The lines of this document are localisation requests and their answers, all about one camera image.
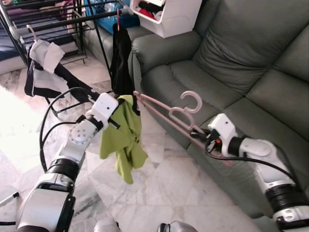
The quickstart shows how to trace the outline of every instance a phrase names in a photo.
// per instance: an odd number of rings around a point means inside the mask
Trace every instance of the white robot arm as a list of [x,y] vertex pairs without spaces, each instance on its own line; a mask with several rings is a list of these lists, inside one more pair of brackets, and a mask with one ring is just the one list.
[[[17,212],[17,231],[67,232],[74,212],[75,181],[83,165],[85,150],[99,130],[108,127],[118,101],[102,93],[85,119],[68,132],[65,144],[57,152]],[[114,226],[112,232],[118,232]]]
[[[224,157],[248,157],[265,161],[289,172],[277,156],[277,148],[266,140],[239,138],[234,124],[225,114],[219,114],[208,125],[209,144],[222,143]],[[274,210],[273,219],[282,231],[309,231],[309,202],[295,181],[273,167],[249,162],[254,169],[261,191]]]

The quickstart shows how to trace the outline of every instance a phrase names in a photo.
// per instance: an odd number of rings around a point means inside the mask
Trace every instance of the black cable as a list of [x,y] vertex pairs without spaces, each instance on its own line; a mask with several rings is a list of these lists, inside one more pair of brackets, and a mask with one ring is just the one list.
[[58,126],[61,126],[61,125],[69,125],[69,124],[76,124],[76,122],[59,122],[57,124],[55,124],[51,129],[49,129],[49,131],[46,133],[46,135],[44,136],[44,139],[43,139],[43,146],[47,140],[47,137],[49,136],[49,134],[53,131],[53,129],[55,129],[56,127]]
[[64,95],[66,95],[67,93],[70,93],[74,90],[80,90],[80,91],[83,91],[85,92],[86,94],[92,94],[92,92],[86,88],[82,88],[82,87],[74,87],[74,88],[70,88],[68,89],[67,91],[59,94],[48,106],[46,112],[45,112],[45,115],[44,115],[44,118],[43,118],[43,121],[42,121],[42,126],[41,126],[41,130],[40,130],[40,161],[41,161],[41,165],[42,165],[42,168],[44,170],[44,172],[47,172],[47,166],[46,166],[46,160],[45,160],[45,156],[44,156],[44,150],[43,150],[43,130],[44,130],[44,125],[45,125],[45,122],[46,122],[46,119],[47,119],[47,115],[49,113],[49,111],[51,110],[52,106],[55,104],[56,101],[58,101],[60,98],[62,98]]
[[287,154],[284,152],[284,150],[282,149],[282,147],[278,146],[277,144],[274,144],[275,147],[277,148],[277,150],[279,150],[282,155],[284,156],[284,161],[286,161],[286,166],[288,167],[289,171],[291,172],[292,176],[294,177],[292,180],[296,183],[296,187],[301,190],[301,185],[300,182],[296,176],[296,173],[294,171],[294,168],[292,167],[292,164],[287,156]]
[[210,156],[211,158],[216,159],[216,160],[246,161],[246,162],[260,163],[260,164],[272,167],[272,168],[284,173],[285,175],[287,175],[290,179],[292,179],[295,182],[295,178],[290,173],[288,173],[286,170],[284,170],[284,169],[282,169],[282,168],[280,168],[280,167],[278,167],[278,166],[276,166],[272,163],[268,163],[268,162],[265,162],[265,161],[262,161],[262,160],[259,160],[259,159],[252,159],[252,158],[248,158],[248,157],[217,157],[217,156],[212,155],[207,149],[205,150],[205,152],[208,156]]
[[16,221],[7,221],[7,222],[0,221],[0,226],[13,226],[13,225],[16,225]]

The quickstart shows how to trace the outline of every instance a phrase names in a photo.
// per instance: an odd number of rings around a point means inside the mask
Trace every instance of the green cloth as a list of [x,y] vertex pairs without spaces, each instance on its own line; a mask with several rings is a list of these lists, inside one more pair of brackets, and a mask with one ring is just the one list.
[[122,95],[119,99],[123,99],[124,102],[119,105],[111,118],[120,125],[120,128],[116,129],[110,125],[103,131],[100,157],[106,159],[109,154],[116,152],[116,171],[125,182],[133,184],[132,169],[142,167],[148,156],[141,147],[141,120],[133,110],[133,97]]

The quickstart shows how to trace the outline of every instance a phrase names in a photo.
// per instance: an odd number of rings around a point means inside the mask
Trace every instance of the hanger hook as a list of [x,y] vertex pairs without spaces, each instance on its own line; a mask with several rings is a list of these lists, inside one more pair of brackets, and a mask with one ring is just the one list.
[[180,96],[181,99],[184,99],[185,96],[192,96],[195,98],[195,100],[197,101],[197,106],[195,109],[191,109],[189,107],[185,107],[184,110],[186,112],[190,112],[192,114],[198,112],[201,108],[202,108],[202,105],[203,105],[203,100],[201,99],[201,97],[194,91],[191,91],[191,90],[188,90],[186,92],[183,92],[182,95]]
[[26,27],[31,31],[31,33],[32,33],[32,35],[33,35],[33,37],[34,37],[34,41],[37,41],[37,40],[38,40],[38,37],[37,37],[37,35],[35,34],[35,32],[34,32],[32,26],[31,26],[30,24],[27,24]]
[[[183,121],[181,121],[180,119],[178,119],[175,115],[174,115],[174,112],[180,112],[182,114],[184,114],[187,119],[189,120],[190,122],[190,125],[184,123]],[[193,126],[194,126],[194,118],[192,117],[192,115],[190,113],[188,113],[186,111],[186,109],[182,109],[180,107],[172,107],[170,110],[169,110],[169,117],[172,118],[175,122],[177,122],[179,125],[181,125],[182,127],[184,127],[185,129],[187,130],[192,130],[193,129]]]

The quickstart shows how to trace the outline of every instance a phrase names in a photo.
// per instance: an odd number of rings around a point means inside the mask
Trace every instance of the clothes hanger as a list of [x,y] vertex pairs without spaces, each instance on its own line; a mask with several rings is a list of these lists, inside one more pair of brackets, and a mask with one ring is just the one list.
[[[176,130],[178,130],[180,133],[182,133],[184,136],[186,136],[188,139],[190,139],[192,142],[194,142],[195,144],[197,144],[199,147],[201,147],[202,149],[205,149],[205,145],[200,141],[197,140],[195,138],[192,138],[190,133],[188,132],[189,130],[195,129],[197,132],[204,134],[205,132],[198,126],[195,124],[194,122],[194,118],[191,114],[195,114],[197,113],[203,104],[203,101],[201,99],[201,97],[193,92],[193,91],[186,91],[181,95],[181,99],[185,98],[186,96],[192,96],[193,98],[196,99],[197,101],[197,107],[195,109],[191,109],[189,107],[185,107],[185,108],[180,108],[180,107],[169,107],[167,105],[165,105],[164,103],[149,97],[145,94],[140,94],[137,91],[133,92],[133,95],[136,96],[137,100],[140,101],[147,109],[151,110],[152,112],[154,112],[156,115],[158,115],[161,119],[163,119],[165,122],[169,123],[171,126],[173,126]],[[150,101],[164,109],[166,109],[169,112],[169,117],[171,119],[173,119],[175,122],[173,122],[172,120],[170,120],[169,118],[165,117],[163,114],[161,114],[159,111],[157,111],[154,107],[152,107],[147,101]],[[181,121],[180,119],[178,119],[173,113],[174,112],[180,112],[183,115],[185,115],[187,117],[187,119],[190,122],[190,125],[184,123],[183,121]]]
[[120,13],[119,13],[119,8],[117,9],[117,27],[118,27],[118,31],[120,31]]
[[26,27],[28,28],[28,30],[31,31],[31,33],[32,33],[32,35],[33,35],[33,38],[34,38],[34,41],[37,42],[37,41],[38,41],[38,37],[37,37],[37,35],[35,34],[35,32],[34,32],[32,26],[31,26],[30,24],[27,24]]

